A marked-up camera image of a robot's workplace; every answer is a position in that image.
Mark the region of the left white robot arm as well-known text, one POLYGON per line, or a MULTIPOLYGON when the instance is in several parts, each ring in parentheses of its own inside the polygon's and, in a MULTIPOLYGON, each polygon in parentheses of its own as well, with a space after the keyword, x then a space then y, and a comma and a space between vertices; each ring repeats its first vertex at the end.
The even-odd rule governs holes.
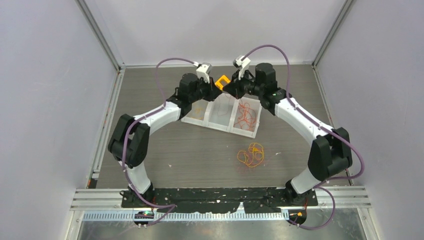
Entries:
POLYGON ((185 117, 193 103, 212 102, 222 94, 212 79, 206 82, 194 73, 182 75, 174 93, 165 102, 144 114, 123 114, 118 119, 107 150, 118 161, 128 181, 128 191, 141 207, 154 207, 154 186, 149 179, 144 160, 147 156, 150 136, 169 123, 185 117))

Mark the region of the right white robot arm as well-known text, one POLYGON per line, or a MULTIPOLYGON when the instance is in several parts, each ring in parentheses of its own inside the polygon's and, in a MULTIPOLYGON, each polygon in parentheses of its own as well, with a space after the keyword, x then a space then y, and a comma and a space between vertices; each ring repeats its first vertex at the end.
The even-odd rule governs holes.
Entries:
POLYGON ((310 145, 306 169, 287 181, 283 194, 291 205, 299 205, 313 187, 352 166, 349 133, 319 121, 301 107, 294 97, 278 86, 276 70, 270 63, 260 63, 255 73, 237 70, 224 92, 236 99, 256 96, 261 106, 288 123, 310 145))

